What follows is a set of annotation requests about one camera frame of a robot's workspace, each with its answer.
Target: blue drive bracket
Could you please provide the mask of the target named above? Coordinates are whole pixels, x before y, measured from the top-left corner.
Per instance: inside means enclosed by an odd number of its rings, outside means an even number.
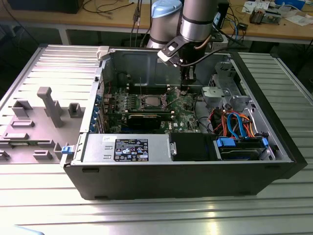
[[[236,146],[236,143],[235,143],[234,139],[232,139],[232,138],[218,138],[216,140],[216,143],[217,143],[218,147],[222,147],[222,146],[235,147]]]

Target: white sticker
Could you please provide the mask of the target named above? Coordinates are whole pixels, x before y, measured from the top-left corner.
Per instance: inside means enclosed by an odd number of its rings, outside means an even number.
[[[117,136],[104,136],[102,142],[114,142]]]

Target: wooden workbench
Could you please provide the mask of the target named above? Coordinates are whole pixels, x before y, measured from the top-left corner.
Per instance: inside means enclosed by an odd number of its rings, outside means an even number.
[[[97,5],[108,4],[114,0],[97,0]],[[245,40],[282,42],[282,43],[299,43],[307,44],[313,38],[313,26],[299,26],[282,19],[279,25],[261,24],[255,25],[249,23],[249,14],[241,12],[241,5],[244,0],[231,0],[232,9],[240,22],[248,24]],[[122,5],[128,4],[128,0],[120,0],[113,6],[103,7],[102,10],[109,10]],[[18,19],[24,26],[29,27],[47,27],[56,28],[60,32],[63,44],[70,44],[67,30],[94,30],[94,31],[114,31],[114,32],[130,32],[133,24],[133,14],[136,4],[115,10],[110,15],[112,19],[101,16],[96,13],[90,13],[84,9],[80,9],[77,14],[52,13],[52,12],[36,12],[36,11],[16,11],[12,10],[12,15]],[[93,2],[86,5],[86,8],[95,11]],[[150,25],[149,4],[142,5],[140,33],[146,32]],[[306,11],[313,11],[313,7],[305,6]],[[8,13],[0,4],[0,24],[17,25],[17,23],[8,15]],[[229,22],[225,22],[223,31],[229,35],[233,33],[233,29]]]
[[[275,41],[281,42],[281,40],[286,40],[288,42],[288,39],[299,41],[310,41],[313,38],[313,25],[308,24],[306,26],[299,26],[295,23],[292,23],[290,21],[287,21],[285,19],[281,19],[279,25],[276,24],[252,24],[249,23],[249,17],[250,14],[246,14],[241,12],[242,5],[245,3],[244,0],[231,0],[231,8],[234,11],[235,16],[238,18],[239,22],[245,23],[248,25],[248,29],[246,32],[246,40],[249,40],[249,38],[260,37],[260,39],[263,38],[263,40],[256,40],[256,41]],[[303,7],[304,11],[312,11],[313,7],[305,5]],[[304,12],[299,12],[298,15],[305,16]],[[223,26],[223,31],[227,34],[232,34],[233,29],[230,26],[229,21],[225,21],[225,24]]]

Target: table leg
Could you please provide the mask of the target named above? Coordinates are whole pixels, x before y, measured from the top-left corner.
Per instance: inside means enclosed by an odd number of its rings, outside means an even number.
[[[70,38],[65,28],[59,28],[59,34],[63,45],[70,45]]]

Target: black box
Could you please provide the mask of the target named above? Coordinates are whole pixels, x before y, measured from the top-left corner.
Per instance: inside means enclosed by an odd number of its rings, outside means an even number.
[[[84,0],[8,0],[13,10],[52,11],[76,14]]]

